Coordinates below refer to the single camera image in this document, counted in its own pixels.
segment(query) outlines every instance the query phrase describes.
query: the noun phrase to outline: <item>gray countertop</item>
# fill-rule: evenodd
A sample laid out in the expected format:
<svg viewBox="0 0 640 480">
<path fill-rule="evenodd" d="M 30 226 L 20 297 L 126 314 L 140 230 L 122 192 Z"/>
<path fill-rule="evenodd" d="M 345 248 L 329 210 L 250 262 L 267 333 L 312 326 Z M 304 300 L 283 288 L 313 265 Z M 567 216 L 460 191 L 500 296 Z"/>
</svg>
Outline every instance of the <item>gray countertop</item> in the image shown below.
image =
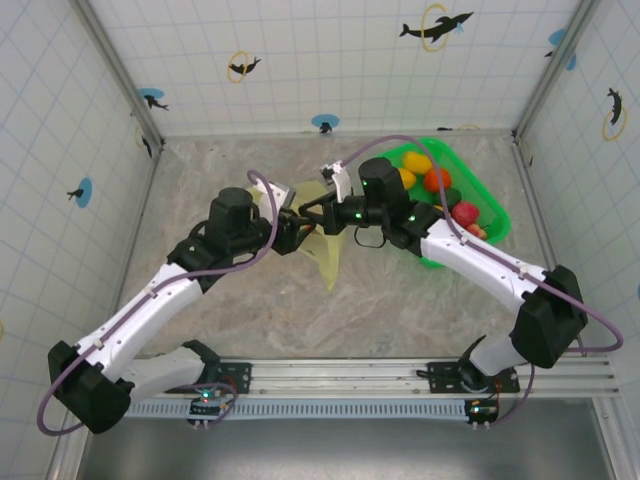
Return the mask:
<svg viewBox="0 0 640 480">
<path fill-rule="evenodd" d="M 79 479 L 606 480 L 614 478 L 587 401 L 530 401 L 473 431 L 438 420 L 123 419 L 93 436 Z"/>
<path fill-rule="evenodd" d="M 207 217 L 221 188 L 248 186 L 248 169 L 285 184 L 319 179 L 320 165 L 345 158 L 373 138 L 170 140 L 144 212 L 123 300 L 144 287 L 175 244 Z M 512 230 L 500 247 L 542 265 L 511 137 L 462 134 L 443 140 L 508 211 Z M 398 144 L 374 148 L 364 158 Z M 168 352 L 198 339 L 226 356 L 458 356 L 480 335 L 512 328 L 513 316 L 457 273 L 427 269 L 390 245 L 358 247 L 351 235 L 350 230 L 345 237 L 333 291 L 327 291 L 313 260 L 270 252 L 248 271 L 220 280 L 164 326 L 143 353 Z"/>
</svg>

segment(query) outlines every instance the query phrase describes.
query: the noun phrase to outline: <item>cable connector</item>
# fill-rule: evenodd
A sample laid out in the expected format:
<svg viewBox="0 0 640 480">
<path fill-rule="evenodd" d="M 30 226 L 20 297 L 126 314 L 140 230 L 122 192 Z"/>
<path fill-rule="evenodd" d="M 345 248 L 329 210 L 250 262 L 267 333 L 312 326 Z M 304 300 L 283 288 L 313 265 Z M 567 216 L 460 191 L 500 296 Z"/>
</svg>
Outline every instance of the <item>cable connector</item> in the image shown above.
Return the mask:
<svg viewBox="0 0 640 480">
<path fill-rule="evenodd" d="M 273 218 L 271 218 L 271 202 L 269 202 L 269 196 L 267 195 L 267 187 L 262 183 L 256 184 L 256 190 L 263 195 L 258 202 L 258 208 L 260 216 L 266 218 L 269 223 L 273 224 Z M 296 196 L 296 189 L 289 187 L 278 182 L 269 182 L 269 189 L 273 193 L 273 198 L 276 201 L 276 209 L 279 212 L 281 208 L 290 208 L 293 204 L 293 199 Z"/>
<path fill-rule="evenodd" d="M 143 292 L 149 295 L 151 298 L 156 298 L 158 296 L 158 294 L 153 290 L 153 288 L 148 286 L 144 287 Z"/>
<path fill-rule="evenodd" d="M 342 203 L 347 195 L 351 194 L 351 178 L 347 170 L 338 161 L 320 167 L 320 173 L 327 185 L 336 186 L 336 198 L 338 203 Z"/>
<path fill-rule="evenodd" d="M 526 266 L 526 265 L 521 266 L 521 267 L 518 269 L 518 271 L 519 271 L 519 273 L 518 273 L 518 278 L 519 278 L 520 280 L 524 280 L 524 274 L 525 274 L 525 273 L 529 273 L 529 269 L 527 268 L 527 266 Z"/>
</svg>

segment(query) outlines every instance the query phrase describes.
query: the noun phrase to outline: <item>metal frame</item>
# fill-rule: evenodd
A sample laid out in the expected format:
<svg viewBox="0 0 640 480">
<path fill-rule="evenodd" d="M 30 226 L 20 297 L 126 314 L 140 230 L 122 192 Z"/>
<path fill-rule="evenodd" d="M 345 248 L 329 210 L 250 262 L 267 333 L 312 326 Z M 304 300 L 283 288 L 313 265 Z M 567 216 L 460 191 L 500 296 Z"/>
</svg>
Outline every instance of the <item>metal frame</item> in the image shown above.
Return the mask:
<svg viewBox="0 0 640 480">
<path fill-rule="evenodd" d="M 132 108 L 133 114 L 140 123 L 141 129 L 148 141 L 160 151 L 162 136 L 155 125 L 146 105 L 140 98 L 131 77 L 129 76 L 117 52 L 111 45 L 108 35 L 96 16 L 90 0 L 69 0 L 72 8 L 84 24 L 85 30 L 100 52 L 109 71 L 122 90 Z M 527 108 L 520 119 L 515 131 L 516 140 L 522 138 L 531 127 L 542 104 L 547 99 L 553 85 L 562 73 L 562 69 L 573 53 L 577 41 L 586 25 L 592 18 L 599 0 L 585 0 L 581 2 L 574 15 L 567 32 L 555 50 L 551 63 L 540 80 Z M 466 132 L 473 135 L 477 132 Z M 149 178 L 147 195 L 153 181 L 159 154 L 155 156 L 156 165 Z M 533 215 L 538 237 L 545 253 L 547 264 L 555 264 L 555 256 L 549 235 L 544 226 L 540 208 L 537 202 L 531 179 L 526 165 L 522 160 L 519 148 L 514 145 L 514 161 L 523 184 L 527 201 Z M 144 209 L 146 198 L 141 206 Z M 229 419 L 275 418 L 273 413 L 277 406 L 279 415 L 291 415 L 291 406 L 300 405 L 351 405 L 354 402 L 374 402 L 375 405 L 393 406 L 405 405 L 413 408 L 407 415 L 417 418 L 420 415 L 434 413 L 438 405 L 449 408 L 451 419 L 459 419 L 457 408 L 465 398 L 475 398 L 474 395 L 432 395 L 429 393 L 425 380 L 415 377 L 415 369 L 422 368 L 429 359 L 243 359 L 254 365 L 252 387 L 248 395 L 239 400 L 239 412 L 229 415 Z M 526 385 L 529 379 L 528 367 L 517 369 L 520 384 Z M 620 428 L 619 414 L 620 393 L 608 357 L 563 357 L 552 370 L 538 370 L 536 382 L 531 394 L 532 398 L 592 398 L 595 414 L 602 431 L 603 442 L 611 459 L 612 470 L 617 478 L 637 478 L 640 472 L 638 465 L 633 465 L 626 450 L 625 439 Z M 518 398 L 517 394 L 504 395 L 505 398 Z M 162 408 L 174 408 L 180 416 L 185 418 L 184 396 L 163 395 L 133 407 L 130 416 L 149 415 L 162 416 Z M 309 410 L 298 415 L 313 415 Z M 331 415 L 329 410 L 321 410 L 324 418 Z M 366 412 L 360 412 L 357 418 L 364 418 Z M 68 414 L 65 426 L 75 423 L 73 415 Z M 54 457 L 47 475 L 49 479 L 75 478 L 80 466 L 80 460 L 87 441 L 90 439 L 88 431 L 81 429 L 59 439 Z"/>
<path fill-rule="evenodd" d="M 571 19 L 560 45 L 553 52 L 551 63 L 534 89 L 533 95 L 527 103 L 527 108 L 518 122 L 515 131 L 519 138 L 524 138 L 526 132 L 533 125 L 536 115 L 540 112 L 562 70 L 573 55 L 582 32 L 591 21 L 598 6 L 600 6 L 600 0 L 583 0 L 578 5 L 578 10 Z"/>
<path fill-rule="evenodd" d="M 140 128 L 142 129 L 145 138 L 157 150 L 160 150 L 162 146 L 162 135 L 160 134 L 160 130 L 154 123 L 153 118 L 151 118 L 149 109 L 138 94 L 138 90 L 133 84 L 133 80 L 131 80 L 129 72 L 127 72 L 127 69 L 122 63 L 122 60 L 120 60 L 118 53 L 109 41 L 107 32 L 98 19 L 91 3 L 89 0 L 69 0 L 69 4 L 80 18 L 85 31 L 102 56 L 107 68 L 114 76 L 116 84 L 120 87 L 122 94 L 125 96 L 129 106 L 133 110 L 133 115 L 138 120 L 138 123 L 140 123 Z"/>
<path fill-rule="evenodd" d="M 249 393 L 230 420 L 281 418 L 466 419 L 464 401 L 483 394 L 433 394 L 416 376 L 438 358 L 253 359 Z M 516 368 L 522 389 L 528 366 Z M 531 398 L 616 398 L 618 383 L 607 357 L 565 356 L 550 370 L 538 370 Z M 522 393 L 502 394 L 517 399 Z M 189 414 L 193 394 L 164 394 L 130 408 L 133 418 L 210 419 Z"/>
</svg>

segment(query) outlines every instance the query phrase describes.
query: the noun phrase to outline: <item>blue circle sticker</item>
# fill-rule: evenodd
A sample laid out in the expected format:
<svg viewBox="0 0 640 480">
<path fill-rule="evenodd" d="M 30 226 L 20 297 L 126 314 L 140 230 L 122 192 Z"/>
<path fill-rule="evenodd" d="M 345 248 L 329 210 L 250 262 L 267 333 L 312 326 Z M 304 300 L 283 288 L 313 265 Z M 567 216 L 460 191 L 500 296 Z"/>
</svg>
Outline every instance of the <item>blue circle sticker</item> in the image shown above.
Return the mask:
<svg viewBox="0 0 640 480">
<path fill-rule="evenodd" d="M 93 183 L 91 183 L 91 179 L 85 177 L 80 180 L 78 190 L 82 190 L 82 193 L 76 196 L 76 205 L 80 208 L 85 208 L 89 205 L 89 200 L 91 200 L 91 194 L 93 193 Z"/>
<path fill-rule="evenodd" d="M 320 128 L 323 123 L 329 124 L 331 128 L 335 128 L 340 123 L 340 119 L 331 113 L 322 113 L 311 119 L 311 124 Z"/>
<path fill-rule="evenodd" d="M 153 98 L 155 98 L 156 100 L 159 99 L 159 98 L 164 97 L 164 92 L 162 90 L 157 89 L 157 88 L 151 88 L 151 87 L 139 88 L 138 92 L 140 92 L 140 95 L 142 95 L 143 97 L 145 95 L 150 95 Z"/>
</svg>

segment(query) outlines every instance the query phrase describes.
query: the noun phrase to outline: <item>orange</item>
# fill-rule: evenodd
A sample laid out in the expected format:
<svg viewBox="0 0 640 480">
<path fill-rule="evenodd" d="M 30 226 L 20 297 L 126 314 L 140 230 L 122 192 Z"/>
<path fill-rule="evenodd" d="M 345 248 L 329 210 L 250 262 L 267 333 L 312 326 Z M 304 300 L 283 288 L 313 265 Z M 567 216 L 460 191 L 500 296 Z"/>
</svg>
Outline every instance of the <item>orange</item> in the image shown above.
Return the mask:
<svg viewBox="0 0 640 480">
<path fill-rule="evenodd" d="M 440 173 L 442 174 L 442 181 L 444 182 L 444 188 L 449 188 L 451 186 L 451 175 L 444 168 L 440 169 Z M 426 191 L 431 193 L 436 193 L 440 188 L 438 187 L 438 177 L 436 175 L 435 168 L 432 168 L 427 172 L 424 176 L 424 188 Z"/>
</svg>

